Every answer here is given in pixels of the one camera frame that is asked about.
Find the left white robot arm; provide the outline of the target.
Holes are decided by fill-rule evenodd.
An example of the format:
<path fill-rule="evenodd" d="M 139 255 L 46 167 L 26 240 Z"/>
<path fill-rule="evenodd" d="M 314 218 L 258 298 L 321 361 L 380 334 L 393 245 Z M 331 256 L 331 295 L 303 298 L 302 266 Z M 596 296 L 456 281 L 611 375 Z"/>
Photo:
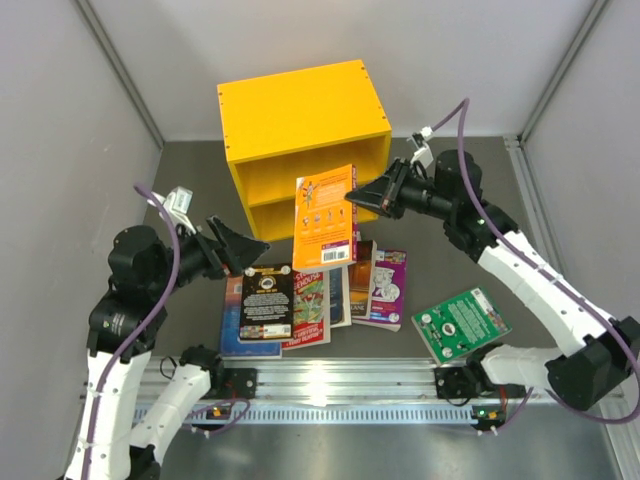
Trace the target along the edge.
<path fill-rule="evenodd" d="M 173 377 L 140 422 L 138 392 L 167 317 L 172 293 L 199 277 L 241 274 L 270 248 L 213 215 L 213 235 L 170 231 L 165 245 L 155 229 L 121 231 L 108 256 L 108 290 L 89 316 L 86 400 L 66 479 L 157 479 L 164 457 L 196 403 L 225 388 L 221 356 L 204 346 L 181 355 Z"/>

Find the red treehouse book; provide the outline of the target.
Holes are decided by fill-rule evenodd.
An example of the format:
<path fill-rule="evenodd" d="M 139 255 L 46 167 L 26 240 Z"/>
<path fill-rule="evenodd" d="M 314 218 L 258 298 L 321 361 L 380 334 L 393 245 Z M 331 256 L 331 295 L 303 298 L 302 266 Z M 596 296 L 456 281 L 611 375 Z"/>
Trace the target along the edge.
<path fill-rule="evenodd" d="M 331 341 L 329 281 L 323 273 L 294 274 L 292 338 L 282 350 L 328 344 Z"/>

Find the brown Edward Tulane book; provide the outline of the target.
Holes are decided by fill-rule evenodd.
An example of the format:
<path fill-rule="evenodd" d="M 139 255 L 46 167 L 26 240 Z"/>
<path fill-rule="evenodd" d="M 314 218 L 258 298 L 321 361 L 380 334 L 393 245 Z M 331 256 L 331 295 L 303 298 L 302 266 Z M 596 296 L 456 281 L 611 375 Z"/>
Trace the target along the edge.
<path fill-rule="evenodd" d="M 365 320 L 370 315 L 373 274 L 377 243 L 374 240 L 357 242 L 357 261 L 348 267 L 350 314 L 352 321 Z"/>

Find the dark blue cover book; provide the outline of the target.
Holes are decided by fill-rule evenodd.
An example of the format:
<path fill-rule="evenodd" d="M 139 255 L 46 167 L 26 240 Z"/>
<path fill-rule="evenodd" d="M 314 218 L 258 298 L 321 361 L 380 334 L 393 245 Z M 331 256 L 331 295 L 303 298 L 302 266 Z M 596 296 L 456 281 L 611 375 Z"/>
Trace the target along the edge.
<path fill-rule="evenodd" d="M 329 271 L 330 327 L 351 325 L 348 268 Z"/>

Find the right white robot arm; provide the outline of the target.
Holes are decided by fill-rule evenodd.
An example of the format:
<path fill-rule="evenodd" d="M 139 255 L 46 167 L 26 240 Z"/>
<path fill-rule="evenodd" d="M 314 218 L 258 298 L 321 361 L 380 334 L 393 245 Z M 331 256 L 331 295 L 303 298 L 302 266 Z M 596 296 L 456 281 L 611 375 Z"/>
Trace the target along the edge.
<path fill-rule="evenodd" d="M 379 216 L 406 211 L 439 219 L 448 241 L 505 285 L 555 341 L 552 348 L 481 348 L 466 382 L 478 396 L 504 384 L 544 389 L 563 405 L 589 410 L 639 373 L 639 323 L 615 319 L 586 300 L 538 253 L 518 224 L 482 197 L 482 170 L 467 152 L 447 150 L 428 177 L 397 158 L 377 179 L 345 198 Z"/>

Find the orange Roald Dahl book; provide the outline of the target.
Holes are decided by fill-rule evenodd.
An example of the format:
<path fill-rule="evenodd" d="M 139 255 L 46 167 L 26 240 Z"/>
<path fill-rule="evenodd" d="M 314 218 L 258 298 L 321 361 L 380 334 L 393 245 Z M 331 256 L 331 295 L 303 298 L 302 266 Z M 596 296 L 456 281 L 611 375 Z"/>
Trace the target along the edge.
<path fill-rule="evenodd" d="M 292 266 L 303 273 L 329 271 L 357 259 L 357 208 L 346 199 L 357 169 L 346 164 L 296 179 Z"/>

